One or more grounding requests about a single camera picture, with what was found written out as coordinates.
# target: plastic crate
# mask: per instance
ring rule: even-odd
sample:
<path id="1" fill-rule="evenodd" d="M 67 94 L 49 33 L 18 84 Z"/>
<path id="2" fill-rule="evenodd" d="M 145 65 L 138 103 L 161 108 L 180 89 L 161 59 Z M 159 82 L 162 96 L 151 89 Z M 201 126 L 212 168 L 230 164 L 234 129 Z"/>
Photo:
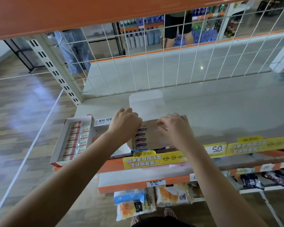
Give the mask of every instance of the plastic crate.
<path id="1" fill-rule="evenodd" d="M 264 16 L 273 17 L 281 14 L 283 9 L 278 9 L 278 8 L 284 8 L 284 0 L 271 0 L 270 2 L 269 0 L 263 0 L 259 4 L 257 11 L 264 11 L 268 3 L 269 5 L 266 11 L 264 12 Z"/>

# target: person's left hand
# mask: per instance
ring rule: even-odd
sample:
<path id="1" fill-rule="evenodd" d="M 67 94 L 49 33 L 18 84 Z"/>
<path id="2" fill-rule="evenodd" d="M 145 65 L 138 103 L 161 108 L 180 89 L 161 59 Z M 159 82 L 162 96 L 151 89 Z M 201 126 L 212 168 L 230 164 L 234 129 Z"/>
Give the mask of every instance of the person's left hand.
<path id="1" fill-rule="evenodd" d="M 114 115 L 107 132 L 117 136 L 118 141 L 124 144 L 135 135 L 141 124 L 142 119 L 138 117 L 138 113 L 133 112 L 130 107 L 126 110 L 121 108 Z"/>

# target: wire mesh panel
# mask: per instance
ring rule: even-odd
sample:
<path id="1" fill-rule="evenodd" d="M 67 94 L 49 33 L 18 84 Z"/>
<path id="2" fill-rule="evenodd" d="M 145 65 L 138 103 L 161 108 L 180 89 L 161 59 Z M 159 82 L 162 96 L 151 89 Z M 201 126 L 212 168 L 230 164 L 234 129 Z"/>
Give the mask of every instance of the wire mesh panel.
<path id="1" fill-rule="evenodd" d="M 53 33 L 85 97 L 273 71 L 284 0 L 250 0 Z"/>

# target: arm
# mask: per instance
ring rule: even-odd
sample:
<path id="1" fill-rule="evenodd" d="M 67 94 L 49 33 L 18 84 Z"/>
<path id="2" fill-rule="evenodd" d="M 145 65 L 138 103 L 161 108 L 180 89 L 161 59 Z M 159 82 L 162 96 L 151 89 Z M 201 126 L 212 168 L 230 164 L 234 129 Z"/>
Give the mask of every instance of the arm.
<path id="1" fill-rule="evenodd" d="M 23 198 L 0 221 L 8 226 L 56 226 L 106 160 L 141 126 L 131 108 L 120 109 L 109 129 L 82 154 Z"/>
<path id="2" fill-rule="evenodd" d="M 217 226 L 267 226 L 196 141 L 185 115 L 166 115 L 157 121 L 163 124 L 159 130 L 191 164 Z"/>

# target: hand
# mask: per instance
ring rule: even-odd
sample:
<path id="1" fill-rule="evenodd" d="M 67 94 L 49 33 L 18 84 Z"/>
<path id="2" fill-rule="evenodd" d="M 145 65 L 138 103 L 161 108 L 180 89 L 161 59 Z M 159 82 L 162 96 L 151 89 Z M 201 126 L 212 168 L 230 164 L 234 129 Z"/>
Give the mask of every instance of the hand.
<path id="1" fill-rule="evenodd" d="M 141 124 L 142 119 L 138 117 L 138 113 L 133 112 L 130 107 L 126 110 L 121 108 L 114 115 L 107 132 L 117 136 L 123 145 L 135 135 Z"/>
<path id="2" fill-rule="evenodd" d="M 158 129 L 171 141 L 175 148 L 180 151 L 191 149 L 194 136 L 186 115 L 168 114 L 159 118 L 156 124 L 166 126 L 166 128 L 159 126 Z"/>

